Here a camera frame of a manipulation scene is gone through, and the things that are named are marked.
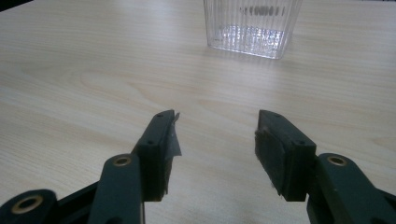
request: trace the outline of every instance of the wooden table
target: wooden table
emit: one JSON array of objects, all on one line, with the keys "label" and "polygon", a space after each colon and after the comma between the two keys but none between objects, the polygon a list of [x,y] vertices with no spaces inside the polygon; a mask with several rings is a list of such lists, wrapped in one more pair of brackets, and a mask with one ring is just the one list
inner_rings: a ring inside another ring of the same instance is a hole
[{"label": "wooden table", "polygon": [[304,0],[281,60],[206,45],[202,1],[36,0],[0,13],[0,203],[59,199],[181,113],[169,195],[147,223],[308,223],[254,154],[260,109],[396,194],[396,5]]}]

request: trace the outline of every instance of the light wood tabletop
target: light wood tabletop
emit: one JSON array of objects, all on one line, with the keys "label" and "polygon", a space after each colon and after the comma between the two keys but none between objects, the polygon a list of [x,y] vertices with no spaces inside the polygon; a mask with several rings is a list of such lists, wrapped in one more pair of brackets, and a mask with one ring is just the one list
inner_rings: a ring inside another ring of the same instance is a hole
[{"label": "light wood tabletop", "polygon": [[254,153],[259,110],[396,194],[396,5],[304,0],[281,60],[206,44],[203,1],[35,0],[0,12],[0,204],[97,181],[151,118],[180,112],[147,223],[308,223]]}]

